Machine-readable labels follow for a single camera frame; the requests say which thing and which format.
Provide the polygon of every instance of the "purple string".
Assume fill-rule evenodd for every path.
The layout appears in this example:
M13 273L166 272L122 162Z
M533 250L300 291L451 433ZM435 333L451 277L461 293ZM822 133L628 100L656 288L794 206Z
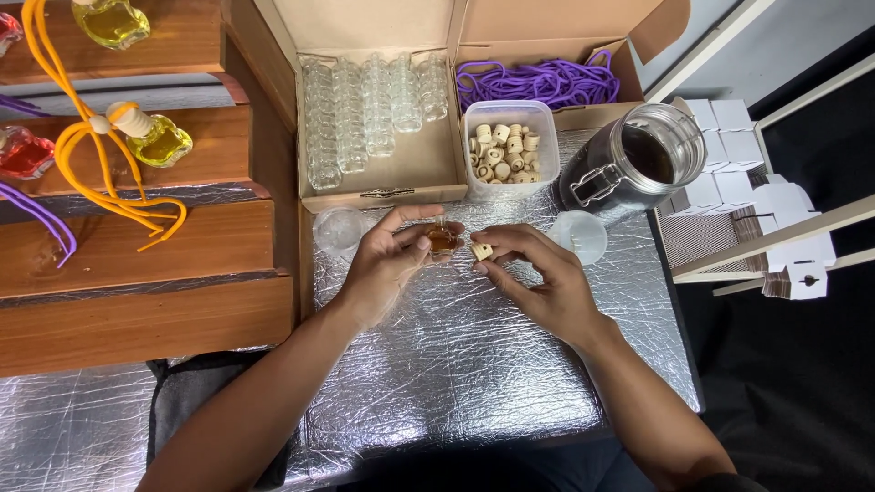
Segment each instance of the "purple string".
M38 111L39 106L37 106L36 104L30 104L27 101L22 101L20 99L16 99L15 97L11 97L8 95L0 94L0 107L12 109L13 111L17 111L19 113L24 113L24 114L30 115L30 116L37 116L37 117L51 116L48 113Z
M63 266L64 263L66 263L67 260L70 259L73 253L76 252L77 248L76 236L73 235L73 232L70 230L69 227L67 227L64 221L59 219L52 212L49 212L48 209L46 209L42 205L39 205L36 201L32 200L31 197L19 192L17 189L5 183L0 183L0 194L5 196L10 201L10 203L15 205L16 207L21 208L25 212L39 219L39 221L42 222L43 225L45 225L49 229L49 232L51 232L55 239L60 242L60 246L66 254L64 256L64 259L62 259L58 263L58 268ZM70 242L69 247L67 247L67 245L64 243L64 239L61 237L61 234L58 232L58 230L54 227L55 225L57 225L64 232L64 234L66 234L67 240Z
M595 61L605 55L605 65ZM480 73L467 67L495 66ZM540 101L551 109L578 104L616 102L620 79L611 72L611 53L602 50L585 65L565 60L544 60L540 65L506 68L498 61L469 61L456 70L462 110L477 101Z

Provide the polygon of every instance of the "orange cord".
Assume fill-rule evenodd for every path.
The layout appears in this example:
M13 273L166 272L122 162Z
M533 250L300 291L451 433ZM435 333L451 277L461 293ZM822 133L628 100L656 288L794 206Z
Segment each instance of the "orange cord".
M76 106L76 109L79 111L79 115L83 120L82 123L70 125L61 133L58 141L55 143L55 163L70 185L76 188L79 193L82 193L89 200L106 208L110 212L128 217L131 220L137 221L145 227L152 229L152 233L149 234L149 237L163 233L157 240L150 242L137 250L143 251L150 246L154 246L155 244L170 238L173 233L182 227L187 216L186 206L181 201L173 198L156 198L151 200L146 198L146 193L143 190L143 179L140 174L140 169L137 166L137 162L135 161L133 154L130 153L127 145L122 141L122 138L116 135L113 131L117 130L115 125L113 125L111 127L112 130L108 133L109 138L118 145L122 150L124 157L128 159L131 174L136 182L136 188L140 192L141 200L125 200L119 198L118 192L112 183L112 172L109 169L109 160L107 159L106 149L103 147L100 134L95 131L90 122L91 117L98 115L96 115L95 112L79 98L73 84L67 77L67 71L64 69L63 64L61 64L58 52L55 51L48 36L48 31L46 29L46 15L44 12L45 7L46 0L25 0L24 2L24 7L21 10L21 18L22 26L24 27L24 35L27 38L27 45L31 48L31 53L33 53L33 58L37 60L37 63L39 63L49 77L51 77L52 80L64 90L70 99L73 100L73 104ZM38 36L34 36L34 24L36 25ZM45 55L42 53L38 41L45 47L49 57L52 59L52 64L48 62ZM121 117L125 111L132 108L138 108L138 106L134 102L125 103L113 115L109 115L109 121L111 123L114 122L117 118ZM100 159L101 169L103 171L103 183L107 188L109 196L99 193L82 184L76 179L73 170L70 168L70 154L73 153L75 146L86 135L91 135L91 138L94 140L94 145L97 147L97 156ZM172 204L179 207L179 214L156 214L145 210L138 210L142 207L154 207L162 204ZM176 222L165 232L163 227L146 220L145 217L176 219Z

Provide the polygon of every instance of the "metal clasp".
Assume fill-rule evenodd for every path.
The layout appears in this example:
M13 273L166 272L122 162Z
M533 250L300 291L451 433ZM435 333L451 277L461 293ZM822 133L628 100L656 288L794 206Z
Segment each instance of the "metal clasp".
M608 177L608 172L612 172L614 175L614 179ZM578 188L585 185L586 183L592 181L597 176L602 176L609 183L609 186L605 189L598 190L596 193L593 193L586 200L580 200L578 196ZM580 207L586 208L589 206L591 201L598 201L605 198L607 195L613 192L614 188L620 185L620 182L623 180L623 176L618 172L617 165L613 162L610 164L605 164L599 168L593 169L589 171L587 174L578 181L577 183L571 183L568 188L571 189L571 194L574 195L574 200L577 200L577 203L580 204Z

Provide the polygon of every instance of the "hand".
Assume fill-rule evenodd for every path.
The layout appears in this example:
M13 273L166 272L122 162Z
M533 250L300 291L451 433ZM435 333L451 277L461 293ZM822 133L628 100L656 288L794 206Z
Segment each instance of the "hand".
M471 239L493 246L491 261L474 264L535 323L574 348L586 351L604 335L619 332L616 323L599 312L578 257L528 224L491 226ZM544 283L527 289L502 265L532 263Z
M431 255L427 233L432 224L417 224L397 231L406 221L434 217L443 212L440 205L395 207L361 238L346 282L331 303L353 320L358 330L355 334L382 321L417 270L450 261L447 255ZM448 222L447 226L457 235L465 231L465 226L458 222Z

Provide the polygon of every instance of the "clip-top jar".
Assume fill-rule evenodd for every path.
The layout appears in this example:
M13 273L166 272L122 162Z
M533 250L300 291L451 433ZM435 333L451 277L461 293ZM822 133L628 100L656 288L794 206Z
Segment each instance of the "clip-top jar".
M611 225L687 186L704 161L704 138L692 118L668 104L641 104L577 151L559 179L559 194L569 210Z

